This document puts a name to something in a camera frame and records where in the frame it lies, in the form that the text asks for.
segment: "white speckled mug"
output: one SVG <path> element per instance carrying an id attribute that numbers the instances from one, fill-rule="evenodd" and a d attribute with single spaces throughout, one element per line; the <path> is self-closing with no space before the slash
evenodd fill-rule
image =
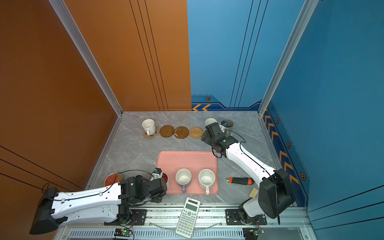
<path id="1" fill-rule="evenodd" d="M 209 195 L 209 189 L 214 185 L 215 174 L 209 169 L 201 170 L 199 173 L 199 185 L 202 189 L 205 189 L 205 194 Z"/>

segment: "yellow chevron arrow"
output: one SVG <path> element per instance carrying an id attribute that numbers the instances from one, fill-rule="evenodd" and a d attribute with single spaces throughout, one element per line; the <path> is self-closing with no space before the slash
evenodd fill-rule
<path id="1" fill-rule="evenodd" d="M 270 116 L 265 116 L 265 125 L 266 125 L 266 119 L 271 118 Z"/>
<path id="2" fill-rule="evenodd" d="M 299 181 L 291 174 L 289 175 L 289 179 L 291 180 L 291 183 L 292 183 L 292 180 L 294 180 L 295 182 L 297 182 L 297 184 L 300 184 Z"/>
<path id="3" fill-rule="evenodd" d="M 270 132 L 271 126 L 274 127 L 274 125 L 272 123 L 268 123 L 268 132 Z"/>
<path id="4" fill-rule="evenodd" d="M 196 108 L 200 107 L 201 104 L 196 105 L 192 110 L 198 111 Z"/>
<path id="5" fill-rule="evenodd" d="M 209 107 L 209 106 L 211 106 L 211 104 L 208 104 L 207 106 L 203 107 L 203 110 L 204 110 L 204 111 L 208 111 L 208 110 L 207 110 L 207 107 Z"/>
<path id="6" fill-rule="evenodd" d="M 280 151 L 280 162 L 281 162 L 281 156 L 282 156 L 282 155 L 288 157 L 287 154 L 286 154 L 285 152 Z"/>
<path id="7" fill-rule="evenodd" d="M 287 162 L 284 162 L 284 171 L 287 171 L 287 167 L 293 170 L 293 167 L 290 164 L 288 164 Z"/>
<path id="8" fill-rule="evenodd" d="M 277 134 L 277 132 L 272 131 L 272 142 L 273 142 L 273 136 L 274 136 L 274 135 L 279 136 L 279 135 Z"/>

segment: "calculator screen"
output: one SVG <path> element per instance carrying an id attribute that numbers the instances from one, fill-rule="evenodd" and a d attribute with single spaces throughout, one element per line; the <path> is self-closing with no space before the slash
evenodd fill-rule
<path id="1" fill-rule="evenodd" d="M 191 203 L 193 203 L 193 204 L 196 204 L 196 205 L 197 205 L 197 202 L 195 202 L 195 201 L 192 201 L 192 200 L 188 200 L 188 202 L 191 202 Z"/>
<path id="2" fill-rule="evenodd" d="M 194 212 L 197 210 L 197 207 L 192 206 L 192 205 L 190 205 L 190 204 L 186 204 L 186 205 L 185 205 L 185 208 L 190 209 L 190 210 L 192 210 L 192 211 L 194 211 Z"/>

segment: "marble tabletop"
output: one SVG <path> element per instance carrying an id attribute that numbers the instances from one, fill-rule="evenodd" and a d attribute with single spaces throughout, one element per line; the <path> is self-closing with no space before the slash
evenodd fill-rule
<path id="1" fill-rule="evenodd" d="M 152 172 L 156 167 L 157 156 L 161 151 L 211 151 L 208 144 L 190 136 L 185 139 L 178 139 L 174 136 L 164 138 L 160 135 L 151 140 L 144 138 L 141 123 L 148 118 L 153 119 L 156 126 L 160 128 L 169 124 L 175 128 L 185 126 L 188 129 L 194 126 L 205 129 L 207 118 L 215 118 L 218 122 L 230 119 L 234 122 L 233 131 L 247 141 L 242 146 L 265 164 L 276 168 L 262 130 L 264 126 L 260 125 L 257 113 L 254 111 L 124 112 L 117 133 L 92 188 L 103 187 L 105 178 L 113 172 L 129 169 Z M 225 179 L 228 177 L 249 177 L 248 174 L 225 157 L 217 159 L 217 168 L 219 184 L 217 194 L 167 194 L 163 197 L 162 203 L 184 203 L 187 196 L 200 200 L 202 203 L 240 204 L 247 200 L 249 193 L 256 187 L 255 185 L 231 184 Z M 132 171 L 124 173 L 123 177 L 127 178 L 138 174 L 145 176 L 143 172 Z"/>

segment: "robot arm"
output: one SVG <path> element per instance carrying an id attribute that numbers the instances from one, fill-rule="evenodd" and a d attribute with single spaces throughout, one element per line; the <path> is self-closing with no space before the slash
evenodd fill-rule
<path id="1" fill-rule="evenodd" d="M 276 218 L 295 202 L 289 175 L 283 169 L 275 170 L 264 164 L 241 146 L 233 136 L 225 137 L 218 123 L 207 125 L 202 141 L 212 146 L 217 153 L 238 164 L 259 187 L 259 197 L 248 199 L 239 206 L 239 215 L 244 223 L 251 223 L 255 216 L 266 214 Z"/>
<path id="2" fill-rule="evenodd" d="M 160 202 L 166 194 L 161 169 L 156 168 L 152 175 L 151 181 L 137 175 L 112 186 L 80 192 L 58 192 L 57 188 L 49 188 L 39 201 L 30 234 L 52 232 L 59 225 L 76 222 L 126 224 L 131 219 L 130 206 Z"/>

